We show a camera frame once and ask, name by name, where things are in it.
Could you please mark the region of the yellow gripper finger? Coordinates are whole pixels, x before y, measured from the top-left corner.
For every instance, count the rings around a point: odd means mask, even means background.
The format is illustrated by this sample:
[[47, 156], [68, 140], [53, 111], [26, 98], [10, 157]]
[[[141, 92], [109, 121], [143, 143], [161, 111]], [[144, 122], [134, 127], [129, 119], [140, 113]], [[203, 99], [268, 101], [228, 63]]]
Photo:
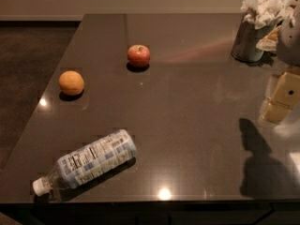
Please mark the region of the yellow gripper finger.
[[291, 71], [272, 75], [265, 90], [262, 118], [269, 123], [279, 124], [299, 102], [300, 75]]

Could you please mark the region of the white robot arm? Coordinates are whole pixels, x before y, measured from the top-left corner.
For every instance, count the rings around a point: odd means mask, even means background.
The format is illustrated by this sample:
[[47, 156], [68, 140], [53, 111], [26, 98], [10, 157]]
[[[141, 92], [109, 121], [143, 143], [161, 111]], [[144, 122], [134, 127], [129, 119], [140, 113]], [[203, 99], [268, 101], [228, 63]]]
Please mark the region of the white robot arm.
[[300, 102], [300, 5], [279, 29], [277, 58], [288, 68], [270, 77], [261, 108], [261, 118], [273, 124], [283, 121]]

